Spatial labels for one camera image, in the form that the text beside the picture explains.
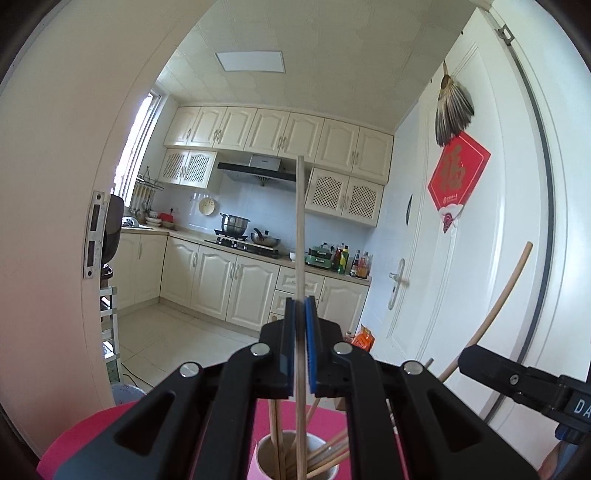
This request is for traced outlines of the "person's right hand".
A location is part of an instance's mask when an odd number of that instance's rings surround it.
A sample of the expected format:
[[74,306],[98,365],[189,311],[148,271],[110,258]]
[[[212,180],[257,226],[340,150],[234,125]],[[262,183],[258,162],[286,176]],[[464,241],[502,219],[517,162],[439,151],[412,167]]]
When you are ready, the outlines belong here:
[[541,480],[554,479],[568,464],[577,446],[567,442],[559,442],[542,462],[538,475]]

